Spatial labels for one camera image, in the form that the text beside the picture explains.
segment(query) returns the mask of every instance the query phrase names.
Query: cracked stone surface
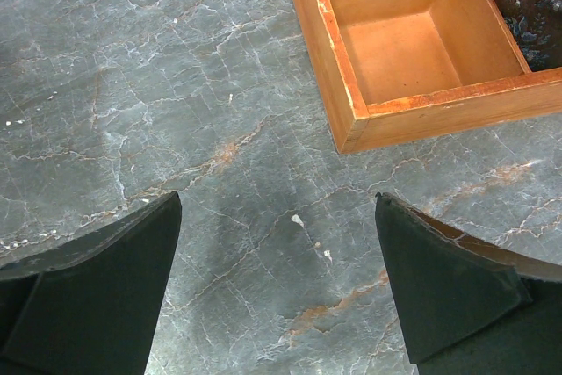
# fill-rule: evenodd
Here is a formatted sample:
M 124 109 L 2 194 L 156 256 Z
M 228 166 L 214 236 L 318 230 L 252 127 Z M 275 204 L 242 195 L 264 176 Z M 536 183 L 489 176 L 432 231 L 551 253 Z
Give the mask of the cracked stone surface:
M 411 374 L 377 191 L 562 263 L 562 116 L 338 155 L 291 0 L 0 0 L 0 263 L 179 191 L 147 374 Z

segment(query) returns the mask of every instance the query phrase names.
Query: gray marble surface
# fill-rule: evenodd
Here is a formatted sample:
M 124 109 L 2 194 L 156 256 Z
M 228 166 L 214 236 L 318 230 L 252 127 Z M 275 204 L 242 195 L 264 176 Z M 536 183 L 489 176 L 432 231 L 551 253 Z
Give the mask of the gray marble surface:
M 338 155 L 291 0 L 0 0 L 0 81 L 0 263 L 180 192 L 150 375 L 413 373 L 377 191 L 562 263 L 562 116 Z

